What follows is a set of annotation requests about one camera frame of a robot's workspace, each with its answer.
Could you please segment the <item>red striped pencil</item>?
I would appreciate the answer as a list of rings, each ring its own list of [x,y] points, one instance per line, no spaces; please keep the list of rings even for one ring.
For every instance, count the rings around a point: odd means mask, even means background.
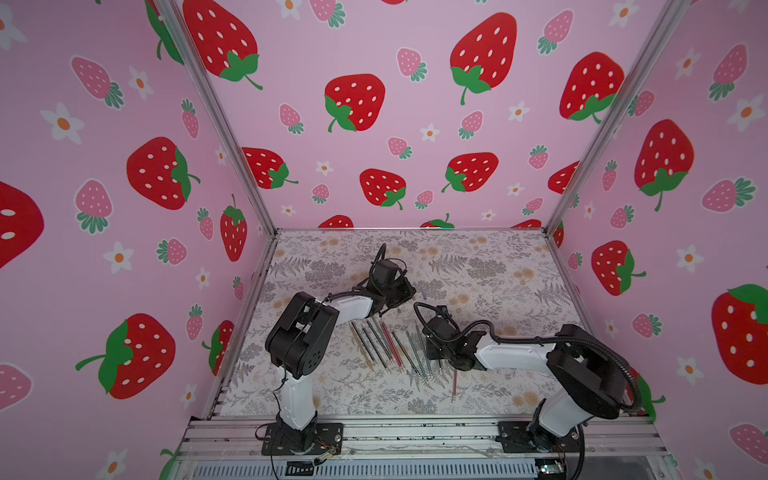
[[[386,342],[388,344],[388,347],[389,347],[390,351],[392,352],[393,358],[394,358],[398,368],[401,371],[403,371],[404,367],[403,367],[402,359],[401,359],[401,357],[399,355],[399,352],[398,352],[398,350],[396,348],[396,345],[395,345],[395,343],[393,341],[393,338],[391,337],[390,332],[388,331],[388,329],[387,329],[387,327],[386,327],[386,325],[385,325],[385,323],[383,321],[380,321],[380,328],[381,328],[383,336],[384,336],[384,338],[385,338],[385,340],[386,340]]]

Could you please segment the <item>blue pencil with clear cap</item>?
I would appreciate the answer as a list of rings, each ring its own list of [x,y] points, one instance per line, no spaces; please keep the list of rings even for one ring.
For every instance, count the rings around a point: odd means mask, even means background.
[[[389,347],[389,344],[386,342],[384,334],[381,331],[381,328],[377,325],[377,323],[374,320],[367,319],[366,323],[368,327],[373,331],[374,336],[377,339],[377,342],[381,346],[382,350],[384,351],[385,355],[391,362],[396,362],[395,357],[391,351],[391,348]]]

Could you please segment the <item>yellow pencil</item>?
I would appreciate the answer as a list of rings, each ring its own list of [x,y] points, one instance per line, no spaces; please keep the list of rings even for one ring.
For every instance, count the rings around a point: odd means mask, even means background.
[[[368,351],[366,349],[366,346],[365,346],[364,342],[362,341],[362,339],[360,337],[360,334],[359,334],[356,326],[354,324],[350,323],[350,329],[351,329],[353,338],[354,338],[354,340],[355,340],[355,342],[356,342],[356,344],[358,346],[358,349],[359,349],[359,351],[360,351],[360,353],[361,353],[361,355],[363,357],[363,360],[364,360],[365,364],[367,365],[369,370],[375,371],[374,370],[374,366],[373,366],[374,364],[371,361],[369,353],[368,353]]]

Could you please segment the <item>dark blue striped pencil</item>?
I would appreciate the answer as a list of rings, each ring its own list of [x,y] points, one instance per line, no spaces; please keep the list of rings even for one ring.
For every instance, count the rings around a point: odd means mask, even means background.
[[[383,368],[384,368],[385,370],[386,370],[386,369],[388,369],[388,365],[387,365],[387,362],[386,362],[386,360],[384,359],[384,357],[381,355],[381,353],[379,352],[379,349],[378,349],[378,347],[376,346],[376,344],[375,344],[375,342],[374,342],[374,340],[373,340],[373,337],[372,337],[372,336],[369,334],[369,332],[368,332],[368,330],[366,329],[366,327],[365,327],[365,326],[361,325],[361,327],[362,327],[362,330],[363,330],[363,334],[364,334],[365,338],[367,339],[367,341],[368,341],[368,342],[369,342],[369,344],[371,345],[371,348],[372,348],[372,349],[373,349],[373,351],[375,352],[376,358],[379,360],[379,362],[381,363],[381,365],[383,366]]]

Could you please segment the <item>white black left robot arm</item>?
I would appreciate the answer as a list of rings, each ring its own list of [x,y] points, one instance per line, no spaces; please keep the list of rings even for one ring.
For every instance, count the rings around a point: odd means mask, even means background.
[[[406,277],[390,286],[367,279],[325,299],[296,293],[265,341],[282,382],[278,388],[278,422],[291,431],[303,432],[316,421],[312,374],[321,364],[337,326],[382,315],[411,300],[415,293]]]

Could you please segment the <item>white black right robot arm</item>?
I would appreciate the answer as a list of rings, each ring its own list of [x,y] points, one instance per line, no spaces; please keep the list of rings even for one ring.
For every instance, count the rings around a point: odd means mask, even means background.
[[[459,371],[518,369],[550,373],[559,382],[554,396],[539,402],[531,421],[500,432],[498,441],[515,451],[553,452],[593,418],[617,419],[643,409],[639,380],[630,364],[575,324],[550,337],[512,338],[478,320],[460,329],[448,310],[434,307],[433,318],[417,318],[430,360],[445,360]]]

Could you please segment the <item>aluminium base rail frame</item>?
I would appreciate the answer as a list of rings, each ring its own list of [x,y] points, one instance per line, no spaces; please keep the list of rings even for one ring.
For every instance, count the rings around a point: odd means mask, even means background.
[[[512,444],[526,416],[325,416],[323,445],[268,453],[266,417],[189,424],[166,479],[680,479],[651,422],[590,420],[552,452]]]

